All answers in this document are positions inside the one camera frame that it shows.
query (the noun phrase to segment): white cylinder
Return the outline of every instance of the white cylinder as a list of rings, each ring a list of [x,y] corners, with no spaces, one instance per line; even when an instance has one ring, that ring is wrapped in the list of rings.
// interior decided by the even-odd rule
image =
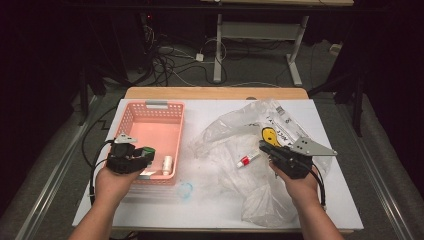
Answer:
[[[169,175],[172,172],[172,157],[171,156],[165,156],[165,158],[163,159],[162,172],[163,172],[163,175]]]

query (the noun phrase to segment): cable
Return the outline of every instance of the cable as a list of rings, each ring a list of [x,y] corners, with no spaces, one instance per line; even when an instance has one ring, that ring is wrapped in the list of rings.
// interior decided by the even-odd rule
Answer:
[[[94,156],[93,158],[93,163],[91,164],[92,167],[90,172],[90,187],[89,187],[91,205],[93,205],[94,201],[96,200],[95,191],[94,191],[94,172],[96,171],[97,166],[105,160],[100,161],[98,164],[96,164],[96,162],[100,156],[100,153],[102,152],[103,147],[109,143],[113,143],[113,140],[107,140],[102,143],[100,148],[97,150],[96,156]]]
[[[271,83],[266,83],[266,82],[246,82],[246,83],[239,83],[239,84],[233,84],[233,85],[228,85],[226,87],[237,87],[237,86],[242,86],[242,85],[249,85],[249,84],[263,84],[263,85],[267,85],[267,86],[272,86],[272,87],[276,87],[276,88],[281,88],[278,85],[275,84],[271,84]]]
[[[219,44],[221,44],[224,47],[224,56],[222,57],[221,61],[225,59],[225,57],[227,56],[227,48],[225,47],[224,43],[221,41],[218,41],[217,39],[209,39],[208,41],[205,42],[205,44],[203,45],[203,47],[200,49],[199,53],[202,54],[202,50],[204,47],[206,47],[206,44],[210,43],[210,42],[217,42]]]
[[[258,48],[259,49],[259,50],[251,51],[251,52],[261,52],[261,51],[264,51],[264,50],[275,50],[283,42],[285,42],[283,40],[272,40],[272,41],[267,41],[267,42],[264,42],[264,41],[250,41],[250,42],[247,42],[246,41],[247,39],[244,40],[244,41],[237,41],[237,40],[234,40],[234,39],[231,39],[231,38],[223,38],[223,40],[228,40],[230,42],[235,42],[235,43],[238,43],[238,44],[243,44],[243,45],[246,45],[248,47],[253,46],[254,48]],[[268,44],[269,42],[271,42],[271,44],[268,47],[261,47],[261,46],[259,46],[261,44]]]
[[[198,85],[194,85],[194,84],[191,84],[191,83],[188,83],[188,82],[186,82],[184,79],[182,79],[181,77],[180,77],[180,75],[178,75],[178,73],[176,73],[176,72],[174,72],[174,71],[172,71],[174,74],[175,74],[175,76],[177,76],[183,83],[185,83],[185,84],[187,84],[188,86],[191,86],[191,87],[200,87],[200,86],[198,86]]]
[[[213,84],[211,81],[209,81],[209,79],[208,79],[208,72],[207,72],[206,68],[204,68],[203,66],[191,66],[191,67],[185,68],[185,69],[183,69],[183,70],[181,70],[179,72],[176,72],[176,74],[180,74],[180,73],[185,72],[185,71],[187,71],[187,70],[189,70],[191,68],[201,68],[201,69],[203,69],[203,71],[205,73],[206,82]]]
[[[287,70],[290,69],[290,66],[293,64],[294,62],[289,63],[289,65],[281,72],[279,73],[277,76],[275,76],[275,83],[276,85],[278,85],[278,77],[283,75],[285,72],[287,72]]]
[[[156,66],[162,67],[162,71],[156,71],[156,66],[155,66],[154,76],[155,76],[155,79],[156,79],[156,85],[161,85],[163,82],[165,82],[165,86],[167,87],[168,86],[168,79],[169,79],[168,71],[167,71],[167,62],[165,62],[161,57],[156,57],[155,60],[159,61],[159,63],[154,62],[154,63],[156,63]],[[159,79],[162,75],[165,75],[165,79],[162,80],[162,81],[159,81]]]
[[[176,56],[176,55],[172,55],[173,57],[188,57],[188,58],[191,58],[191,59],[195,59],[194,57],[192,57],[192,56],[191,56],[191,55],[189,55],[188,53],[186,53],[186,52],[184,52],[184,51],[182,51],[182,50],[176,49],[176,48],[174,48],[174,47],[172,47],[172,48],[170,48],[170,47],[160,47],[159,49],[161,49],[161,48],[165,48],[165,49],[172,49],[172,51],[171,51],[170,53],[167,53],[167,54],[164,54],[164,55],[169,55],[169,54],[173,53],[174,51],[177,51],[177,52],[184,53],[185,55],[183,55],[183,56]]]
[[[112,110],[114,110],[114,109],[116,109],[117,108],[117,105],[116,106],[114,106],[114,107],[112,107],[112,108],[110,108],[109,110],[107,110],[105,113],[103,113],[102,114],[102,116],[100,116],[100,118],[98,118],[98,120],[97,121],[95,121],[91,126],[90,126],[90,128],[88,128],[88,130],[87,130],[87,132],[84,134],[84,137],[82,138],[82,142],[81,142],[81,151],[82,151],[82,156],[84,157],[84,160],[85,160],[85,162],[87,163],[87,165],[89,166],[89,167],[93,167],[94,165],[92,165],[89,161],[88,161],[88,158],[87,158],[87,155],[85,154],[85,147],[84,147],[84,144],[85,144],[85,140],[86,140],[86,138],[87,138],[87,136],[88,136],[88,134],[90,133],[90,131],[93,129],[93,127],[100,121],[100,119],[102,119],[104,116],[106,116],[106,114],[108,114],[109,112],[111,112]]]
[[[321,206],[322,208],[325,210],[327,210],[327,205],[326,205],[326,201],[325,201],[325,187],[324,187],[324,181],[322,179],[322,175],[321,172],[319,171],[318,167],[315,164],[312,164],[312,166],[314,166],[318,173],[319,176],[321,177],[321,179],[318,177],[318,175],[312,170],[312,168],[308,167],[306,164],[304,164],[303,162],[300,161],[296,161],[296,163],[298,163],[300,166],[306,168],[310,174],[312,174],[312,176],[315,178],[315,180],[318,183],[319,186],[319,190],[320,190],[320,194],[321,194]]]
[[[149,42],[150,36],[152,36],[152,41],[151,41],[151,43],[150,43],[150,47],[149,47],[149,49],[148,49],[148,50],[150,50],[150,49],[152,49],[152,47],[153,47],[153,43],[156,41],[156,40],[155,40],[155,32],[154,32],[154,31],[153,31],[153,29],[152,29],[151,27],[149,27],[149,26],[146,26],[146,28],[150,30],[150,31],[149,31],[149,35],[148,35],[148,37],[147,37],[147,39],[146,39],[146,42]]]

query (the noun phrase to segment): pink plastic basket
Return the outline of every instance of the pink plastic basket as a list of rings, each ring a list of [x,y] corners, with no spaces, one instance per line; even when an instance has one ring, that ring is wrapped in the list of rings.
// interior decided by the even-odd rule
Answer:
[[[148,146],[156,149],[152,165],[146,170],[155,172],[140,175],[137,184],[174,185],[176,181],[178,150],[183,128],[184,103],[160,100],[134,100],[125,107],[115,136],[125,133],[137,142],[136,148]],[[173,159],[172,172],[163,175],[165,156]]]

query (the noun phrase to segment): clear plastic bag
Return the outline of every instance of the clear plastic bag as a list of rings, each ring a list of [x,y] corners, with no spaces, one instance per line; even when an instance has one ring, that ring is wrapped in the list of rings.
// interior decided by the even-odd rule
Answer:
[[[220,116],[193,144],[194,155],[201,161],[213,161],[220,167],[220,184],[244,197],[243,221],[264,227],[281,227],[292,222],[296,209],[284,182],[275,178],[268,156],[260,156],[249,165],[237,168],[240,159],[259,148],[262,129],[271,127],[284,146],[299,137],[310,137],[305,130],[272,99],[254,101],[244,108]],[[313,157],[323,177],[330,170],[331,157]]]

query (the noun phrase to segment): white tabletop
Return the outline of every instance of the white tabletop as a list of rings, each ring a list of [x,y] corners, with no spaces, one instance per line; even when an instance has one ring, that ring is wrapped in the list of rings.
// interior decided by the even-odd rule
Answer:
[[[116,116],[124,110],[124,99]],[[275,231],[299,230],[298,221],[278,229],[241,221],[243,199],[218,183],[219,170],[213,162],[195,159],[190,142],[211,122],[228,112],[243,108],[252,100],[177,100],[185,103],[177,181],[174,186],[135,186],[122,200],[113,221],[114,228],[149,230]],[[312,100],[278,100],[312,139],[331,147]],[[119,119],[115,117],[107,139],[112,139]],[[105,148],[99,159],[105,159]],[[359,230],[363,225],[337,159],[325,180],[327,213],[340,230]],[[88,187],[82,197],[73,226],[90,209]]]

